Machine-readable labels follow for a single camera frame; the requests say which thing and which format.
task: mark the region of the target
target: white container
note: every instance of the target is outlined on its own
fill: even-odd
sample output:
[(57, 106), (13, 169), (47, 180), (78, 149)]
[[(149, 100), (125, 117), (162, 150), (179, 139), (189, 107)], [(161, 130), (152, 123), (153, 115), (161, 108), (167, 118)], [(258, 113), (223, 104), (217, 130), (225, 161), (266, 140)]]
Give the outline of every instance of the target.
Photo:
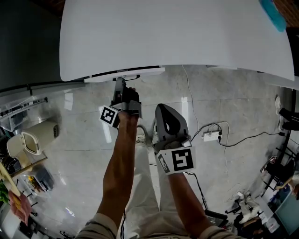
[(57, 123), (46, 120), (11, 138), (7, 142), (8, 153), (11, 157), (15, 157), (25, 149), (31, 154), (40, 155), (57, 136)]

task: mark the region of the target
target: shirt sleeve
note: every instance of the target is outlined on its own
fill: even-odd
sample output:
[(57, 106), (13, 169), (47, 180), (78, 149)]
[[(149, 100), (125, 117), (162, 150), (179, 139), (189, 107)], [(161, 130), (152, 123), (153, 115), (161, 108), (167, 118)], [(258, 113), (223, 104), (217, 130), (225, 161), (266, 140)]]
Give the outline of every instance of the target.
[(236, 236), (223, 228), (211, 226), (202, 232), (199, 239), (243, 239), (243, 237)]
[(104, 214), (97, 213), (75, 239), (116, 239), (116, 235), (117, 227), (114, 221)]

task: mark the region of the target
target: electrical outlet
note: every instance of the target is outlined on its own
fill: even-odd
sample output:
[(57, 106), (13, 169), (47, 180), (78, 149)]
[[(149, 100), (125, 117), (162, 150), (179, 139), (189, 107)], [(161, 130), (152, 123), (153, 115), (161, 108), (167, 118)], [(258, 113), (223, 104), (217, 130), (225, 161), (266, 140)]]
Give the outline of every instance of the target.
[(218, 130), (204, 133), (204, 142), (217, 140), (219, 136), (221, 137), (221, 135), (219, 135), (219, 132), (220, 131)]

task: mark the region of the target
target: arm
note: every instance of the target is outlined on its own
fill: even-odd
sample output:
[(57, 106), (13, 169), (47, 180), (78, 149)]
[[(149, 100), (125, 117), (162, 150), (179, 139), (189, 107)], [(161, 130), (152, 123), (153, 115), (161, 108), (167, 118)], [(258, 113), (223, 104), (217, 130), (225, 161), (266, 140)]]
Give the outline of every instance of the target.
[(97, 213), (111, 218), (118, 228), (130, 199), (133, 177), (138, 116), (118, 114), (120, 125), (113, 155), (103, 180), (103, 198)]
[(285, 181), (285, 183), (281, 186), (276, 186), (275, 189), (279, 190), (279, 189), (283, 189), (290, 181), (292, 180), (292, 177), (290, 177), (288, 180)]
[(190, 187), (185, 175), (172, 174), (168, 176), (174, 202), (186, 231), (194, 237), (212, 226), (205, 212)]

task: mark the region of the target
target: white curved surface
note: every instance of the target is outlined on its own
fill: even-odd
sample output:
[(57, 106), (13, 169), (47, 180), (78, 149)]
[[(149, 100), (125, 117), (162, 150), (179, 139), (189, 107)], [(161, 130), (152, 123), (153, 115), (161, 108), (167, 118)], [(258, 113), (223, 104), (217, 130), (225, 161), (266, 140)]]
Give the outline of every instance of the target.
[(153, 65), (209, 64), (294, 80), (286, 32), (258, 0), (67, 0), (60, 75), (70, 81)]

